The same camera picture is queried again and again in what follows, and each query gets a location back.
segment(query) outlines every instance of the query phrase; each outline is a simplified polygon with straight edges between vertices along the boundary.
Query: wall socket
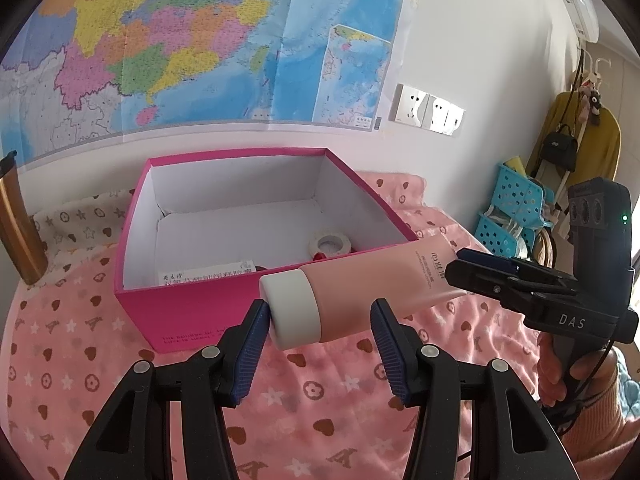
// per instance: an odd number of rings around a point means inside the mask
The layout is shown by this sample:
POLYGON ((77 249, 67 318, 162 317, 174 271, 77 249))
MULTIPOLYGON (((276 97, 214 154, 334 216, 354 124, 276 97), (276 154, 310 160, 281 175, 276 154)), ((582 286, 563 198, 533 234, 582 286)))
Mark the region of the wall socket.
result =
POLYGON ((460 127, 465 111, 459 106, 411 86, 399 87, 395 122, 448 136, 460 127))

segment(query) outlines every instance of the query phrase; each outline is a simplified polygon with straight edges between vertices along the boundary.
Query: gold tumbler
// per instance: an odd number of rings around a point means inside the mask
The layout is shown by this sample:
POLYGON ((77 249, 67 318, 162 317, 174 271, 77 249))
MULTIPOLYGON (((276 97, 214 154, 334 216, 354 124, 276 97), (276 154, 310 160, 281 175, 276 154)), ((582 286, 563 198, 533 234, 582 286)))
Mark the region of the gold tumbler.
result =
POLYGON ((0 240, 27 285, 37 282, 47 270, 40 235, 27 215, 15 165, 17 152, 0 160, 0 240))

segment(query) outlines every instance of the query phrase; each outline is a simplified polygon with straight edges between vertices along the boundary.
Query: person's hand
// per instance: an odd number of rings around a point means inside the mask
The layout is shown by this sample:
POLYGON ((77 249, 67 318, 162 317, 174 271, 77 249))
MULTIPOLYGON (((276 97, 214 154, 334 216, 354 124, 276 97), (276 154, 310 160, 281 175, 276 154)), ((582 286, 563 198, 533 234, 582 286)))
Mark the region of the person's hand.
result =
MULTIPOLYGON (((538 391, 540 400, 545 406, 552 407, 559 400, 566 397, 566 386, 562 380, 562 367, 560 359, 556 356, 553 347, 553 336, 541 332, 538 336, 538 346, 540 347, 540 359, 538 361, 538 391)), ((571 376, 579 381, 585 380, 598 361, 602 357, 604 350, 593 352, 578 359, 571 367, 571 376)), ((587 386, 587 397, 593 397, 606 390, 614 381, 617 373, 618 357, 611 350, 596 375, 587 386)))

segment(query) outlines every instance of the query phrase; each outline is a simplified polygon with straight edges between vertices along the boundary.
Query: bottle lid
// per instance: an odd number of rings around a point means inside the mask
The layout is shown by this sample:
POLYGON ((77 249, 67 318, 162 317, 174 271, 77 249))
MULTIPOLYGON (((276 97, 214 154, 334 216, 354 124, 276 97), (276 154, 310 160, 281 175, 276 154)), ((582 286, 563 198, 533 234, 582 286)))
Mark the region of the bottle lid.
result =
POLYGON ((302 270, 285 270, 262 276, 260 296, 269 303, 271 338, 279 350, 320 341, 318 304, 302 270))

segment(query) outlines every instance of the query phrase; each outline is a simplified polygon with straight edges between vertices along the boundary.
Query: white tape roll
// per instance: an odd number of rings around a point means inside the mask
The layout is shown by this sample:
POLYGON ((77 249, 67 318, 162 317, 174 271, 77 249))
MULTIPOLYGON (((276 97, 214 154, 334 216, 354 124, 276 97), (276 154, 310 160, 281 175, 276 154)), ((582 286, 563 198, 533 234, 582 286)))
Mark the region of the white tape roll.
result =
POLYGON ((309 242, 309 254, 313 258, 323 253, 327 258, 343 256, 351 252, 351 242, 342 233, 316 233, 309 242))

